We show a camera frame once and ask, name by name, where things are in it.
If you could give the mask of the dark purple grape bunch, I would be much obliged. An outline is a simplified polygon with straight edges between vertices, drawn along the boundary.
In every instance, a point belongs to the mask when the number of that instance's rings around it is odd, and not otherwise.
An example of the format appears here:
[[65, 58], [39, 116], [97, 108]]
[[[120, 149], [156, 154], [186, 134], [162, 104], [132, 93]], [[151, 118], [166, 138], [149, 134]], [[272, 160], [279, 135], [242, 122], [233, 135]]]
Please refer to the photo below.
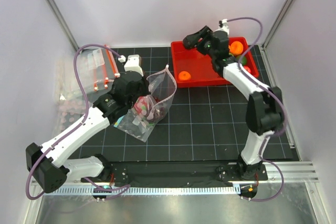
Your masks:
[[168, 109], [164, 106], [155, 106], [147, 116], [149, 123], [158, 123], [161, 121], [167, 114]]

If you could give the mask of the pink-dotted zip bag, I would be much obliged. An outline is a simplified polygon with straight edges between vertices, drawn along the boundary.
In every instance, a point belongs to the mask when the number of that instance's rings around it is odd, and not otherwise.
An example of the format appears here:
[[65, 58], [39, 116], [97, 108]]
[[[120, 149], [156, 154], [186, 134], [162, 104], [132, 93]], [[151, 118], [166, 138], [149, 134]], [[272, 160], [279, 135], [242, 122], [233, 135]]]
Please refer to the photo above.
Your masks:
[[[166, 65], [163, 70], [148, 76], [147, 81], [149, 82], [149, 95], [152, 95], [157, 102], [155, 106], [164, 106], [169, 111], [177, 90], [177, 83], [169, 71], [169, 65]], [[132, 123], [134, 118], [135, 115], [131, 108], [116, 128], [146, 142], [158, 123], [150, 124], [147, 127], [137, 126]]]

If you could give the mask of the red apple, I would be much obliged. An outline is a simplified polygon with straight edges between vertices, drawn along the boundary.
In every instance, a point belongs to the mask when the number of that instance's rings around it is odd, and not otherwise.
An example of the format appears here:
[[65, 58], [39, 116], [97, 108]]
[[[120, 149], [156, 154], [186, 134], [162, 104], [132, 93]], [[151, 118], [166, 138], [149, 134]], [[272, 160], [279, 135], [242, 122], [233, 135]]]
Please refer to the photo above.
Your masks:
[[251, 69], [248, 66], [244, 66], [244, 69], [248, 72], [251, 73]]

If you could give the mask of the pink dragon fruit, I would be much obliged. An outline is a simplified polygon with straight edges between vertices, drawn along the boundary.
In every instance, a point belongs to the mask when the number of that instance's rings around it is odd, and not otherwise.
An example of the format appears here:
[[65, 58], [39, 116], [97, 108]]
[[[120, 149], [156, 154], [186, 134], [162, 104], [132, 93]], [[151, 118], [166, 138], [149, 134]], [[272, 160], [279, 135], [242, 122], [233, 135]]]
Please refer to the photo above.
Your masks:
[[154, 124], [156, 121], [154, 116], [154, 107], [156, 104], [157, 102], [152, 95], [139, 97], [132, 108], [132, 112], [135, 115], [132, 123], [137, 126], [143, 125], [144, 127]]

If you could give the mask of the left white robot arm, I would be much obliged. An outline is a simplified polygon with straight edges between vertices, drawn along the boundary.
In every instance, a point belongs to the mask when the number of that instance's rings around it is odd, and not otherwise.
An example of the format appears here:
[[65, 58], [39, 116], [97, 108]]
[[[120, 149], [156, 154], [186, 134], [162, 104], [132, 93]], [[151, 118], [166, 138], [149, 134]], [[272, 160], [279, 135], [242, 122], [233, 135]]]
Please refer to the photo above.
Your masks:
[[149, 83], [143, 74], [130, 70], [122, 73], [111, 90], [101, 95], [73, 125], [42, 145], [31, 143], [26, 148], [29, 176], [45, 193], [85, 177], [99, 182], [109, 180], [112, 165], [101, 154], [72, 160], [69, 157], [87, 140], [126, 115], [139, 97], [149, 93]]

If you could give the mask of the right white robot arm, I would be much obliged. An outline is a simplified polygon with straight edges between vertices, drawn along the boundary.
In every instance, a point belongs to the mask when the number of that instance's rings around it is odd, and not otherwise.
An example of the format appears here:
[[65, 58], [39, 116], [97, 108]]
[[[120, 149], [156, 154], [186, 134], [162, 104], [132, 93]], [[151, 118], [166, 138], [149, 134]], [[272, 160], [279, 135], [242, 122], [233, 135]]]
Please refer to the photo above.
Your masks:
[[263, 164], [263, 153], [270, 137], [285, 120], [281, 90], [257, 80], [229, 52], [227, 28], [212, 31], [204, 26], [187, 35], [183, 46], [209, 55], [214, 71], [233, 84], [248, 101], [246, 124], [249, 132], [237, 159], [236, 173], [243, 180], [252, 179]]

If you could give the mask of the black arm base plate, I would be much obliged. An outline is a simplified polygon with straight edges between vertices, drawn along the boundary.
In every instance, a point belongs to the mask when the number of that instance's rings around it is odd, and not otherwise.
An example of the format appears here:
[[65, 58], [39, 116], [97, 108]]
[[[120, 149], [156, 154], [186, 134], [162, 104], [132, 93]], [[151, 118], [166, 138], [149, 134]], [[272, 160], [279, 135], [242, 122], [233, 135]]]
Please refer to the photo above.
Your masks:
[[131, 184], [134, 187], [268, 179], [264, 165], [243, 176], [236, 163], [227, 161], [114, 162], [110, 163], [109, 168], [108, 172], [97, 178], [105, 181], [113, 177], [118, 185]]

